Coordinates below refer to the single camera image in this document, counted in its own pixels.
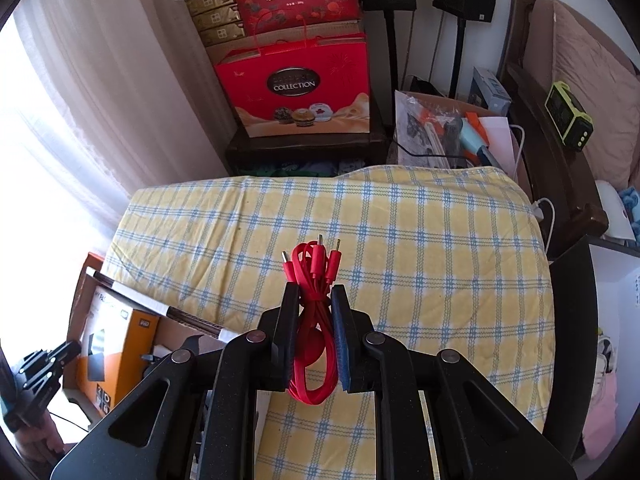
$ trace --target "metal screw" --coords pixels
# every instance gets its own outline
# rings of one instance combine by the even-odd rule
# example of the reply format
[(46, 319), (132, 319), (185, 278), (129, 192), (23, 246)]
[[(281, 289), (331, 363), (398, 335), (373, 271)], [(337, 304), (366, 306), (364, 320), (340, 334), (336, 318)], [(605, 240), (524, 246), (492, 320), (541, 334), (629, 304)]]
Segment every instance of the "metal screw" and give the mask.
[(191, 352), (186, 348), (178, 348), (173, 354), (171, 354), (171, 361), (181, 365), (191, 359)]
[(266, 337), (267, 335), (262, 330), (251, 330), (247, 333), (246, 340), (249, 343), (261, 343)]
[(369, 344), (382, 345), (385, 342), (385, 335), (382, 332), (369, 332), (364, 339)]
[(443, 350), (440, 354), (440, 357), (444, 362), (449, 364), (457, 363), (458, 361), (460, 361), (460, 354), (455, 350), (452, 350), (451, 348)]

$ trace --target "plaid fabric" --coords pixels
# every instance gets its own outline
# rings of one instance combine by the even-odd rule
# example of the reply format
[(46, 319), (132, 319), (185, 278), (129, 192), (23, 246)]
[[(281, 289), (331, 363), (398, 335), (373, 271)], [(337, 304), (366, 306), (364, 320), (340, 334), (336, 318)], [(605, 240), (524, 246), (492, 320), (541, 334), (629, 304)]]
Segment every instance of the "plaid fabric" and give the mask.
[[(552, 291), (524, 193), (489, 168), (379, 166), (344, 177), (224, 178), (135, 194), (104, 272), (237, 332), (280, 304), (280, 252), (340, 238), (337, 283), (408, 348), (464, 354), (539, 429), (554, 361)], [(319, 384), (324, 362), (308, 373)], [(374, 403), (273, 394), (257, 478), (373, 480)]]

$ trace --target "white curtain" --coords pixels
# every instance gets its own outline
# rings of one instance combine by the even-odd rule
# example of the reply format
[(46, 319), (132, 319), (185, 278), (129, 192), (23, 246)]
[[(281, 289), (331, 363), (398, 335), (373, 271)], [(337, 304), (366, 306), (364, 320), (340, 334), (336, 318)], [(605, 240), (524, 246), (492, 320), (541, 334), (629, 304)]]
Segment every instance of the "white curtain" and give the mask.
[(64, 340), (82, 261), (104, 254), (132, 193), (226, 176), (234, 131), (184, 3), (20, 2), (0, 31), (0, 340), (11, 361)]

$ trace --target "red cable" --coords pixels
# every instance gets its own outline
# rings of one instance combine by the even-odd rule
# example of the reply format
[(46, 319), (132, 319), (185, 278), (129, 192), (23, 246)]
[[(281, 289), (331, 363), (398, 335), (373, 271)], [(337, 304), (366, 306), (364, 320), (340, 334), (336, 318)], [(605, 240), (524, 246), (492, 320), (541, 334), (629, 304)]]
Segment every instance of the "red cable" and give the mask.
[[(337, 358), (335, 354), (334, 327), (332, 325), (330, 300), (328, 297), (340, 265), (340, 252), (331, 251), (329, 258), (320, 243), (313, 241), (298, 244), (292, 253), (292, 261), (283, 264), (287, 281), (300, 286), (302, 313), (298, 318), (296, 354), (293, 359), (293, 377), (287, 390), (297, 400), (307, 404), (323, 402), (338, 383)], [(319, 388), (306, 388), (305, 368), (315, 363), (326, 350), (326, 371)]]

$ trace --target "pink cloth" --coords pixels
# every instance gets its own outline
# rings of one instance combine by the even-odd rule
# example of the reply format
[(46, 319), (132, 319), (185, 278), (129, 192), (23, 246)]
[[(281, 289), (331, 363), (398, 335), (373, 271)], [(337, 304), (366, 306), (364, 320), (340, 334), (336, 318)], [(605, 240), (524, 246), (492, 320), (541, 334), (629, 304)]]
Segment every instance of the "pink cloth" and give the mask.
[(602, 453), (616, 434), (616, 390), (616, 373), (605, 374), (601, 391), (591, 399), (582, 428), (582, 442), (590, 460)]

